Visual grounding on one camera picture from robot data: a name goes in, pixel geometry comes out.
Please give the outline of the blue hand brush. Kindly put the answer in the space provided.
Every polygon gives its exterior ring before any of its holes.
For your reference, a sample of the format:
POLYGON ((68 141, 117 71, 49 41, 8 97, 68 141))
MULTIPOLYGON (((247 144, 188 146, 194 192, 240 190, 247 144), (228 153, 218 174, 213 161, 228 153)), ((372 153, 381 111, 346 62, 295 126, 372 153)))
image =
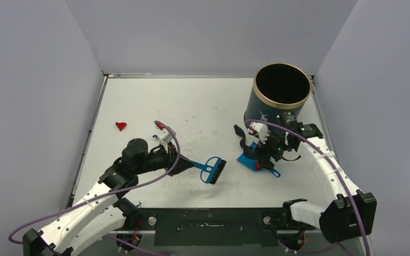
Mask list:
POLYGON ((227 161, 218 157, 213 156, 209 158, 205 163, 199 163, 193 161, 193 166, 199 170, 200 179, 205 184, 214 185, 219 179, 222 171, 224 170, 227 161))

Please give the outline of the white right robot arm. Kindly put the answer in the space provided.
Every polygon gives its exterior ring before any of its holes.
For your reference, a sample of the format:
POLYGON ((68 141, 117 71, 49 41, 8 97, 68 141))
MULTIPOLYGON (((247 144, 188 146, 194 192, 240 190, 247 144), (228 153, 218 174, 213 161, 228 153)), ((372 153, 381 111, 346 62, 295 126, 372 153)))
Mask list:
POLYGON ((326 196, 326 206, 303 198, 284 202, 285 210, 280 214, 284 227, 293 229, 300 223, 314 227, 332 244, 371 234, 375 196, 351 181, 315 124, 298 122, 291 112, 278 115, 273 123, 248 119, 245 124, 248 133, 259 139, 253 154, 260 169, 272 170, 284 152, 294 150, 308 164, 326 196))

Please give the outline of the blue plastic dustpan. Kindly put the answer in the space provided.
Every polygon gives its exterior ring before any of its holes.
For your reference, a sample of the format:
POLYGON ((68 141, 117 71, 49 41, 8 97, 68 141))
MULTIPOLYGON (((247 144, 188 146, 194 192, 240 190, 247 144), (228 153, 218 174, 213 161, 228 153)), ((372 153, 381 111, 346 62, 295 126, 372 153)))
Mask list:
POLYGON ((275 169, 271 155, 262 150, 261 146, 256 142, 252 142, 249 146, 245 145, 241 155, 236 160, 253 172, 268 172, 274 177, 280 178, 281 174, 275 169))

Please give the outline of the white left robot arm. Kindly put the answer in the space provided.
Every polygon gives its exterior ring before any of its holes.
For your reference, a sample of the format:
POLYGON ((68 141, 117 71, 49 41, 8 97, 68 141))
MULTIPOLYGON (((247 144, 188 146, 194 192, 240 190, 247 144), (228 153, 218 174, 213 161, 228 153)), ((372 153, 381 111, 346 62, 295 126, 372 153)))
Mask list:
POLYGON ((110 231, 134 228, 138 211, 125 195, 142 187, 138 176, 161 169, 174 176, 193 167, 195 163, 180 154, 175 142, 161 141, 149 149, 144 139, 130 140, 81 200, 54 214, 52 223, 23 235, 23 254, 78 255, 110 231))

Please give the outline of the black paper scrap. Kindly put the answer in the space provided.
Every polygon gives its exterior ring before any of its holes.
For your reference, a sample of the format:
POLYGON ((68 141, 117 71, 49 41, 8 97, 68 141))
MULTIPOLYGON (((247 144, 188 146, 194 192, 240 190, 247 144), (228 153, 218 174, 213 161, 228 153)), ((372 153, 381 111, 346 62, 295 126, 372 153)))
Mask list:
POLYGON ((235 131, 236 135, 241 138, 241 140, 239 142, 239 145, 243 150, 243 156, 245 156, 248 159, 255 159, 252 148, 250 146, 246 145, 245 131, 236 124, 234 124, 233 127, 234 127, 234 131, 235 131))

